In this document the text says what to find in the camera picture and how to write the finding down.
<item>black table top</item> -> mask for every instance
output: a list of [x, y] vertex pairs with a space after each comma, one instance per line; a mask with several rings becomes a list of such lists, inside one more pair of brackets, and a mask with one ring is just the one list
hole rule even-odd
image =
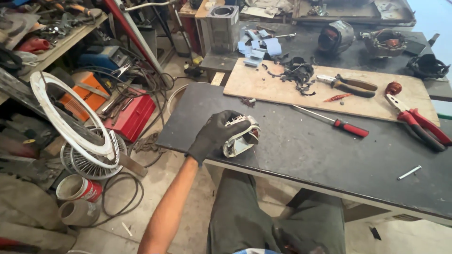
[[[402, 123], [312, 110], [369, 130], [361, 139], [290, 106], [257, 101], [249, 108], [223, 87], [191, 83], [157, 144], [186, 152], [207, 119], [225, 109], [257, 120], [259, 144], [235, 158], [216, 150], [208, 159], [452, 220], [452, 149], [433, 153]], [[440, 121], [452, 136], [452, 121]], [[416, 176], [397, 181], [417, 165]]]
[[[246, 29], [255, 29], [257, 22], [240, 22], [241, 34], [245, 33]], [[402, 54], [398, 57], [387, 59], [371, 59], [367, 53], [366, 46], [363, 40], [356, 40], [350, 48], [335, 57], [325, 57], [317, 51], [317, 39], [320, 34], [321, 27], [316, 26], [295, 26], [289, 24], [274, 24], [274, 23], [260, 23], [262, 26], [268, 27], [277, 31], [278, 35], [297, 33], [292, 39], [280, 38], [279, 42], [282, 48], [282, 54], [289, 53], [289, 57], [301, 56], [307, 62], [310, 62], [311, 56], [315, 57], [315, 62], [320, 66], [344, 68], [360, 71], [374, 71], [388, 74], [412, 75], [412, 71], [406, 68], [406, 64], [411, 56]], [[359, 38], [361, 31], [374, 31], [365, 26], [353, 26], [356, 38]], [[427, 42], [424, 34], [421, 32], [401, 31], [407, 39], [422, 43], [426, 45], [422, 51], [423, 54], [433, 54], [432, 48]], [[225, 73], [232, 72], [235, 63], [239, 57], [244, 57], [238, 51], [219, 55], [208, 52], [204, 57], [201, 67], [205, 70], [220, 71]], [[452, 90], [448, 82], [440, 81], [425, 81], [425, 87], [431, 99], [452, 101]]]

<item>red-handled pliers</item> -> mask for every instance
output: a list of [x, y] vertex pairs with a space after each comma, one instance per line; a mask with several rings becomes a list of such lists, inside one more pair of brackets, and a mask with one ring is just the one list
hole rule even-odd
[[[442, 152], [446, 150], [446, 146], [452, 146], [451, 139], [427, 118], [419, 114], [418, 109], [412, 109], [406, 106], [396, 97], [386, 94], [386, 100], [400, 111], [397, 120], [406, 122], [411, 129], [422, 139], [425, 144], [433, 151]], [[436, 140], [428, 134], [423, 128], [431, 131], [438, 139]]]

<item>red screwdriver handle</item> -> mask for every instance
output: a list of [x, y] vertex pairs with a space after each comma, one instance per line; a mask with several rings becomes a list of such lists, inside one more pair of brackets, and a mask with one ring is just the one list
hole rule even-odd
[[353, 126], [353, 125], [351, 125], [349, 123], [342, 122], [339, 119], [336, 119], [336, 121], [334, 122], [334, 126], [339, 128], [339, 129], [345, 130], [347, 132], [353, 133], [355, 135], [361, 136], [361, 137], [367, 137], [367, 135], [369, 135], [369, 131], [366, 131], [364, 129], [358, 128], [358, 127]]

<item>red bucket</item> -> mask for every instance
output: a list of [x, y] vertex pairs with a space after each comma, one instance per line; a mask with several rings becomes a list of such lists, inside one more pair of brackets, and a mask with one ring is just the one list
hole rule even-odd
[[73, 174], [60, 182], [56, 188], [56, 193], [60, 200], [84, 199], [89, 202], [96, 202], [102, 193], [102, 185], [80, 175]]

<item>forearm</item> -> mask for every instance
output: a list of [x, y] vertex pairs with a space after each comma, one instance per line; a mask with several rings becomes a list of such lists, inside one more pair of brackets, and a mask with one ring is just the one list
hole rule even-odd
[[166, 253], [176, 235], [197, 171], [198, 162], [188, 156], [152, 214], [138, 247], [138, 254]]

